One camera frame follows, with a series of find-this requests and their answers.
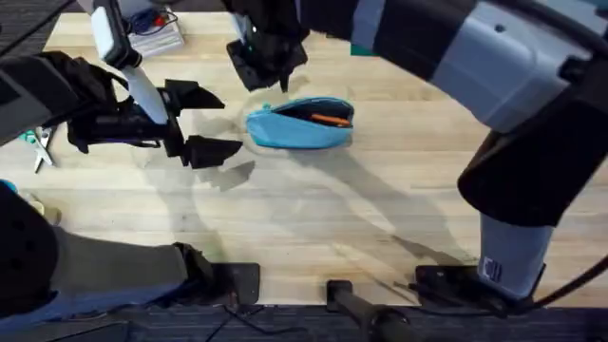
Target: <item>wooden table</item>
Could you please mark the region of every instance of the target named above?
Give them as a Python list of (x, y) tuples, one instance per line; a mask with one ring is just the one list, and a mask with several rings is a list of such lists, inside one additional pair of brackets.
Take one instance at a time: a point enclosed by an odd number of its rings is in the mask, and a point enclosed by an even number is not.
[[(62, 126), (51, 154), (59, 168), (34, 175), (34, 152), (21, 142), (0, 149), (0, 178), (12, 180), (63, 212), (63, 226), (92, 238), (136, 244), (193, 244), (211, 260), (256, 261), (261, 303), (317, 304), (326, 280), (346, 278), (375, 303), (412, 304), (397, 289), (416, 265), (474, 264), (479, 218), (456, 180), (487, 133), (466, 109), (431, 85), (349, 45), (313, 34), (310, 62), (289, 94), (277, 86), (248, 93), (225, 46), (235, 39), (222, 13), (180, 14), (187, 46), (147, 59), (164, 78), (197, 80), (226, 104), (191, 110), (186, 133), (245, 141), (224, 166), (193, 171), (163, 149), (93, 146), (83, 155)], [(65, 14), (47, 43), (99, 63), (84, 14)], [(347, 146), (286, 151), (254, 145), (243, 124), (264, 103), (331, 95), (356, 108)], [(557, 230), (538, 295), (591, 266), (608, 245), (608, 168), (603, 167)], [(559, 302), (607, 307), (608, 276)]]

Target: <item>blue pencil case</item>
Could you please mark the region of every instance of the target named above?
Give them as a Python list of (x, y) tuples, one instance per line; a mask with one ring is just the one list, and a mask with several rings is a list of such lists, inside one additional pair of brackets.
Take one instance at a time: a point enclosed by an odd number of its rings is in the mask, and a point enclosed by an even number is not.
[(332, 97), (265, 105), (247, 117), (247, 130), (261, 146), (328, 148), (344, 143), (352, 133), (354, 108)]

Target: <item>cable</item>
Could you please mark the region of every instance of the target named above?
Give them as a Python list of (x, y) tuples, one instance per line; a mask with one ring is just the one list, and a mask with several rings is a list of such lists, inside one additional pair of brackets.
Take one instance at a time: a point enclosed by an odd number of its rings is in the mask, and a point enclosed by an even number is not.
[[(157, 21), (159, 18), (164, 19), (164, 16), (168, 17), (169, 20), (158, 26)], [(131, 16), (128, 22), (131, 24), (134, 34), (149, 36), (162, 31), (164, 28), (178, 20), (178, 16), (172, 11), (165, 9), (148, 9)]]
[(232, 320), (232, 316), (228, 315), (228, 317), (226, 319), (223, 320), (223, 322), (221, 322), (218, 327), (213, 330), (213, 332), (211, 332), (211, 334), (209, 334), (209, 336), (207, 336), (207, 338), (205, 339), (205, 342), (211, 342), (211, 340), (216, 337), (216, 335), (226, 326), (226, 324), (228, 324), (231, 320)]
[(560, 287), (559, 289), (557, 289), (554, 293), (552, 293), (542, 299), (539, 299), (538, 301), (530, 304), (527, 307), (517, 310), (516, 312), (514, 312), (514, 314), (527, 314), (527, 313), (530, 313), (531, 311), (545, 307), (545, 306), (555, 302), (556, 300), (563, 298), (566, 295), (571, 294), (573, 291), (579, 289), (580, 287), (587, 284), (589, 281), (595, 279), (596, 277), (598, 277), (599, 275), (604, 273), (607, 269), (608, 269), (608, 255), (605, 256), (598, 263), (596, 263), (593, 267), (591, 267), (590, 269), (585, 271), (582, 275), (579, 275), (574, 280), (570, 281), (569, 283), (567, 283), (567, 284), (563, 285), (562, 287)]
[(284, 334), (284, 333), (308, 333), (310, 334), (312, 337), (314, 337), (311, 332), (307, 329), (307, 328), (303, 328), (303, 327), (291, 327), (291, 328), (286, 328), (286, 329), (280, 329), (277, 331), (267, 331), (265, 329), (260, 328), (259, 326), (251, 323), (250, 321), (248, 321), (245, 317), (253, 317), (256, 314), (261, 313), (262, 311), (264, 311), (266, 308), (265, 307), (261, 307), (251, 313), (246, 313), (245, 315), (240, 315), (238, 313), (232, 312), (230, 310), (228, 310), (228, 308), (224, 305), (222, 306), (223, 310), (228, 314), (228, 317), (226, 319), (224, 319), (214, 330), (213, 332), (211, 332), (211, 334), (209, 334), (209, 336), (205, 339), (205, 342), (211, 342), (211, 340), (213, 340), (213, 338), (221, 331), (221, 329), (223, 329), (232, 319), (237, 319), (239, 322), (241, 322), (242, 324), (244, 324), (245, 326), (255, 330), (258, 333), (262, 333), (264, 335), (267, 336), (276, 336), (276, 335), (280, 335), (280, 334)]
[(236, 320), (240, 321), (242, 324), (255, 330), (258, 333), (262, 333), (267, 336), (275, 336), (275, 335), (280, 335), (280, 334), (284, 334), (284, 333), (310, 333), (310, 331), (304, 327), (291, 327), (291, 328), (279, 329), (276, 331), (267, 331), (263, 328), (260, 328), (259, 326), (255, 325), (255, 324), (253, 324), (252, 322), (248, 321), (244, 317), (240, 316), (238, 313), (234, 313), (234, 312), (228, 310), (228, 308), (226, 308), (225, 306), (223, 307), (223, 309), (225, 312), (227, 312), (229, 315), (231, 315)]
[(26, 39), (28, 39), (32, 34), (36, 33), (39, 29), (41, 29), (44, 25), (48, 24), (53, 18), (57, 15), (61, 14), (68, 6), (70, 6), (76, 0), (66, 0), (63, 4), (61, 4), (57, 9), (52, 11), (47, 17), (41, 20), (34, 27), (30, 28), (26, 33), (22, 34), (19, 38), (15, 39), (10, 43), (7, 47), (4, 47), (0, 50), (0, 57), (3, 57), (7, 53), (11, 52), (14, 48), (17, 48), (21, 43), (23, 43)]
[(421, 314), (433, 315), (438, 317), (456, 317), (456, 318), (479, 318), (479, 317), (495, 317), (496, 315), (489, 311), (479, 311), (474, 313), (440, 313), (431, 310), (423, 309), (421, 307), (403, 307), (405, 310), (418, 312)]
[(575, 42), (585, 48), (589, 48), (603, 57), (608, 57), (608, 42), (599, 34), (590, 30), (578, 21), (561, 14), (537, 1), (531, 0), (490, 0), (505, 8), (516, 10), (529, 15), (546, 25), (558, 29)]

